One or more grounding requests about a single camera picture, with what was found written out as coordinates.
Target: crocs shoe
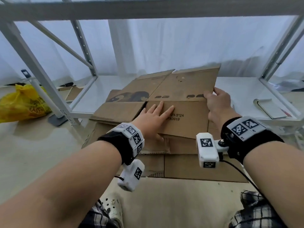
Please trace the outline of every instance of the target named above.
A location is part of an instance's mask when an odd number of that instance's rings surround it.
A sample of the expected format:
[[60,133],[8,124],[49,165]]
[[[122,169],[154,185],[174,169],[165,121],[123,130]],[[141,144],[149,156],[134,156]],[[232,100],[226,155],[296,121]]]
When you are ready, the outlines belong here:
[[118,223],[120,228],[123,228],[123,210],[120,196],[117,193],[111,193],[104,197],[103,200],[100,198],[100,200],[110,219]]

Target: wristband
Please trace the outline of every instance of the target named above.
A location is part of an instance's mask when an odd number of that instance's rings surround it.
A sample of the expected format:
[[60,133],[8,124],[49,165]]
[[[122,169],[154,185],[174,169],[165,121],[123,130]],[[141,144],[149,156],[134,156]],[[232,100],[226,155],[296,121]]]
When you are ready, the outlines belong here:
[[130,165],[145,146],[141,131],[131,123],[121,123],[98,138],[114,145],[122,158],[122,164]]
[[225,122],[221,138],[229,146],[229,157],[237,159],[241,164],[245,156],[257,146],[271,141],[284,142],[261,122],[249,116]]

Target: qr code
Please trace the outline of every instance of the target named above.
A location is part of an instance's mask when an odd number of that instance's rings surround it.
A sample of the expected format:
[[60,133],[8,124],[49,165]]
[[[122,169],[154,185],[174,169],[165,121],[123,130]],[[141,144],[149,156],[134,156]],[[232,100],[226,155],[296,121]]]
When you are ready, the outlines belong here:
[[141,169],[137,167],[134,176],[139,180],[142,173],[143,172],[141,171]]
[[129,126],[126,131],[128,131],[130,134],[134,134],[136,132],[136,130],[131,126]]
[[215,168],[215,162],[204,162],[203,168]]
[[258,124],[257,122],[255,122],[254,120],[252,119],[248,119],[244,122],[242,122],[245,126],[247,126],[249,129],[252,129],[260,124]]
[[126,126],[128,126],[128,125],[126,125],[126,124],[120,124],[120,125],[117,126],[117,128],[125,128]]
[[232,128],[232,130],[237,134],[241,135],[247,131],[247,129],[242,126],[241,124],[236,125],[235,127]]
[[213,147],[211,138],[201,139],[202,147]]
[[141,151],[141,149],[143,148],[142,145],[143,145],[143,144],[141,143],[141,144],[139,144],[139,145],[137,146],[137,153],[139,153],[139,152]]
[[133,139],[136,145],[141,142],[141,138],[138,133],[133,136]]

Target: stand base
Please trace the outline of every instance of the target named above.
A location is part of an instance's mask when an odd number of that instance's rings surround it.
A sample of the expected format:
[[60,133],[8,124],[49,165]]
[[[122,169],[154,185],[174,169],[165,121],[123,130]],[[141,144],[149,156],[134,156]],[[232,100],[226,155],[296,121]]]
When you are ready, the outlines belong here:
[[62,116],[61,118],[57,118],[55,114],[53,114],[52,116],[50,116],[48,118],[48,123],[54,125],[54,126],[60,126],[63,123],[65,123],[67,121],[67,118],[65,116]]

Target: hand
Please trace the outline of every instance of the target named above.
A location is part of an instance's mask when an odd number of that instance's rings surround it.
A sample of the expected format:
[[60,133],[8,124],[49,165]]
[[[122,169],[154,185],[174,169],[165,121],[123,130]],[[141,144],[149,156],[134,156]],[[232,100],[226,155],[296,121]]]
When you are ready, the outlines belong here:
[[219,131],[221,131],[225,122],[231,118],[241,117],[241,115],[232,109],[228,93],[216,87],[214,92],[216,95],[209,91],[204,91],[204,97],[207,99],[207,106],[210,110],[208,119],[214,122]]
[[147,112],[146,108],[143,108],[139,116],[131,122],[138,129],[140,129],[144,138],[152,138],[163,141],[163,138],[157,134],[157,131],[174,110],[174,106],[171,106],[164,113],[162,113],[162,115],[159,115],[163,105],[163,101],[161,101],[157,107],[154,104]]

